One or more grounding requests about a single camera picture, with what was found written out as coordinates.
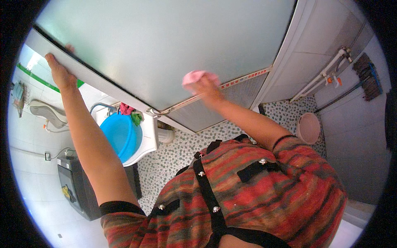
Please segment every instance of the door handle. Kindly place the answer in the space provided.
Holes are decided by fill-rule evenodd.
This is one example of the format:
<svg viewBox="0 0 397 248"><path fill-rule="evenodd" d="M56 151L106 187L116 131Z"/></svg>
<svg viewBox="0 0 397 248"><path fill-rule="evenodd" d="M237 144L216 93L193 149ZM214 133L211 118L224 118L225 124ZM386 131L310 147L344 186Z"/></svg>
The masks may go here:
<svg viewBox="0 0 397 248"><path fill-rule="evenodd" d="M146 112L149 112L149 113L153 114L153 118L159 118L160 116L165 116L165 115L171 113L171 111L173 111L173 109L174 109L174 108L170 108L166 113L160 113L160 112L158 112L157 110L156 110L156 112L155 112L154 109L148 108L148 109L146 110Z"/></svg>

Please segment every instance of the mosaic floor tile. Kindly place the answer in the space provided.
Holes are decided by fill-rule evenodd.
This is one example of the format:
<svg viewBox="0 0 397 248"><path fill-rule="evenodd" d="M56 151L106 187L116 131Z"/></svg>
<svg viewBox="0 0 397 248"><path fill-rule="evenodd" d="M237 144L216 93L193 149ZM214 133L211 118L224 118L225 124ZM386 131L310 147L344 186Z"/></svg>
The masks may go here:
<svg viewBox="0 0 397 248"><path fill-rule="evenodd" d="M142 195L158 196L164 185L166 185L166 183L171 180L175 174L176 172L139 173Z"/></svg>
<svg viewBox="0 0 397 248"><path fill-rule="evenodd" d="M269 118L296 134L296 124L299 117L305 112L317 109L316 100L308 96L289 103L279 101L263 105L265 114ZM207 147L216 139L229 140L245 133L236 125L225 121L197 135L189 135L175 130L175 138L169 144L160 143L157 151L151 152L138 162L138 171L141 181L142 198L139 200L141 208L149 214L157 199L157 195L164 185L180 170L189 165L194 154ZM312 146L322 157L326 157L324 133L315 145Z"/></svg>
<svg viewBox="0 0 397 248"><path fill-rule="evenodd" d="M145 212L146 216L148 216L152 211L156 199L157 196L150 195L150 196L142 196L142 198L138 200L138 203L141 206L142 210Z"/></svg>
<svg viewBox="0 0 397 248"><path fill-rule="evenodd" d="M263 104L263 109L265 110L265 115L267 117L296 135L299 117L306 112L316 111L317 103L314 96L306 96L292 103L289 103L289 100L265 103ZM320 120L321 133L317 142L314 145L311 145L311 147L323 158L326 158L327 153L321 118L318 113L316 113L316 116Z"/></svg>

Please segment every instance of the wall socket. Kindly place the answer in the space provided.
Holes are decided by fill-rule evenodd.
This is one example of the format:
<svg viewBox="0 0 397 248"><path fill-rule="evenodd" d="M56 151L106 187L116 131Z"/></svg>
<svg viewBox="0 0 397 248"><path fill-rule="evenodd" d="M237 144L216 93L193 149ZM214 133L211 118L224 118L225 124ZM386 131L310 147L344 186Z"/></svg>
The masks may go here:
<svg viewBox="0 0 397 248"><path fill-rule="evenodd" d="M51 161L50 153L49 152L45 152L44 154L45 154L46 161Z"/></svg>

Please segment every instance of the green cloth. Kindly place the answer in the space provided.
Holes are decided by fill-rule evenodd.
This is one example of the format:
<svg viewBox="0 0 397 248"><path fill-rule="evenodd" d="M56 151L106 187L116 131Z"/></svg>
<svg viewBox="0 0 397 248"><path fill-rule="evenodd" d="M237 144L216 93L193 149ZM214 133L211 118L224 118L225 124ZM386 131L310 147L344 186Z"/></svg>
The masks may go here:
<svg viewBox="0 0 397 248"><path fill-rule="evenodd" d="M139 126L142 121L142 116L140 113L131 113L131 120L135 124L135 126Z"/></svg>

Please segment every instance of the white sink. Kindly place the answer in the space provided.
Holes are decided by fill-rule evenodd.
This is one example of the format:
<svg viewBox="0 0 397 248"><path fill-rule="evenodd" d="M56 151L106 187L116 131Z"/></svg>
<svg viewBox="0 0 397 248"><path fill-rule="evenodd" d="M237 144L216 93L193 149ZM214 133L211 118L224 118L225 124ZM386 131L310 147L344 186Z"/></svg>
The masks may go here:
<svg viewBox="0 0 397 248"><path fill-rule="evenodd" d="M100 126L107 118L108 108L103 108L96 112L96 123ZM123 163L124 167L137 163L143 156L149 152L153 152L158 148L157 136L157 120L143 113L143 121L140 126L142 128L142 142L138 150L126 162Z"/></svg>

